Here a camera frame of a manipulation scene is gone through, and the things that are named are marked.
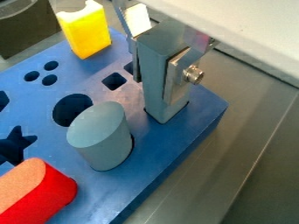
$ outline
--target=gray floor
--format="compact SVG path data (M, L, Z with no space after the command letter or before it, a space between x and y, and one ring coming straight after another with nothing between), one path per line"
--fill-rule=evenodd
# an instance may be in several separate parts
M111 2L97 2L105 6L108 24L121 31ZM51 0L51 3L55 11L77 11L84 5L80 0ZM63 34L59 33L8 61L0 60L0 71L61 40ZM284 167L283 174L275 167L284 166L279 164L279 158L284 158L286 164L288 159L295 162L298 158L299 90L218 51L204 56L200 68L207 74L202 84L228 101L228 111L214 133L136 209L127 224L212 224L220 223L226 215L224 223L274 223L268 219L263 222L251 220L262 214L267 217L263 211L270 213L262 205L251 211L252 204L248 204L251 193L259 195L260 189L272 187L263 185L264 176L258 176L263 173L260 166L274 168L271 179L282 175L280 181L298 177L292 172L298 170L295 165ZM298 181L288 187L292 187L290 194L295 196ZM258 204L263 201L263 195L259 196ZM283 201L287 197L290 195L280 194L278 202L287 202ZM292 212L298 206L295 202L294 199ZM298 222L290 219L276 223Z

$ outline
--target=square hole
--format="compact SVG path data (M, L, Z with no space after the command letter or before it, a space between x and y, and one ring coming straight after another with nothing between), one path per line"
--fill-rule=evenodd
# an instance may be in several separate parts
M127 83L127 79L119 73L112 73L101 82L113 91Z
M124 65L124 69L133 74L133 61Z

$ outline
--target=star-shaped hole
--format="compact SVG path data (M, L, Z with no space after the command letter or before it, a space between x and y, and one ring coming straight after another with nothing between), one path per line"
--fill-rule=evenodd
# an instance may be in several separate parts
M23 136L21 126L13 127L7 139L0 140L0 165L4 162L19 165L24 161L24 149L37 136Z

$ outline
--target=circular hole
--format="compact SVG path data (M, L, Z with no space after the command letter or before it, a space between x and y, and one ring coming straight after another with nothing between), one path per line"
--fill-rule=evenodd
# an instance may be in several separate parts
M29 72L23 78L25 81L35 81L40 76L40 73L36 71Z
M69 127L77 115L93 105L84 94L71 94L60 99L52 110L52 119L63 127Z
M51 74L43 78L41 84L44 86L49 86L56 82L56 80L57 80L57 76L55 74Z
M51 61L44 65L44 70L51 71L53 70L56 67L59 66L59 62L57 61Z

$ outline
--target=hole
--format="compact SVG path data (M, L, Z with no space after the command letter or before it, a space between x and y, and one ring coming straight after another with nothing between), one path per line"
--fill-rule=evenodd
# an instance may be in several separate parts
M35 81L39 77L40 77L40 73L36 71L32 71L23 78L25 81Z
M0 140L0 164L5 161L19 165L24 161L24 149L37 140L37 136L23 136L21 126L15 126L7 139Z
M101 82L113 91L127 83L127 79L119 73L112 73Z
M133 61L124 65L124 69L133 75Z
M44 65L44 70L51 71L53 70L56 67L59 66L59 62L57 61L51 61Z
M69 127L77 115L93 105L84 94L71 94L60 99L52 110L52 119L63 127Z
M44 86L49 86L52 85L57 80L57 76L55 74L49 74L48 76L45 76L41 80L41 84Z
M5 91L0 91L0 112L3 111L8 103L9 103L9 98L5 94Z

